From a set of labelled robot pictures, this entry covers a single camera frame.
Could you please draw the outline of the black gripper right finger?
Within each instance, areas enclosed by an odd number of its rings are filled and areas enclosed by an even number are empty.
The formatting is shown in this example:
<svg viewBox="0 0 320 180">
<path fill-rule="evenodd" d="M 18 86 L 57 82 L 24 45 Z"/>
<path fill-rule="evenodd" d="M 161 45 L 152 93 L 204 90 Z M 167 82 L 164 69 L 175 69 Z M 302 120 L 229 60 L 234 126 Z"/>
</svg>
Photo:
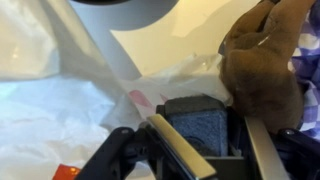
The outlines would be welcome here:
<svg viewBox="0 0 320 180">
<path fill-rule="evenodd" d="M 285 128 L 270 134 L 260 119 L 245 119 L 262 180 L 320 180 L 320 143 Z"/>
</svg>

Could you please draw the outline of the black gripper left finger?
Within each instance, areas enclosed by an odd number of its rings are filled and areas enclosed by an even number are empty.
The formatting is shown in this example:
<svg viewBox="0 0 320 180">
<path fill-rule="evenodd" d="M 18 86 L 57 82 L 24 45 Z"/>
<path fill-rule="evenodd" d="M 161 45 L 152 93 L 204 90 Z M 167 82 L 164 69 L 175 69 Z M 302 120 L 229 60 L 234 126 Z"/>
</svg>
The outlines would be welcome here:
<svg viewBox="0 0 320 180">
<path fill-rule="evenodd" d="M 217 170 L 161 115 L 114 129 L 75 180 L 125 180 L 145 161 L 156 180 L 218 180 Z"/>
</svg>

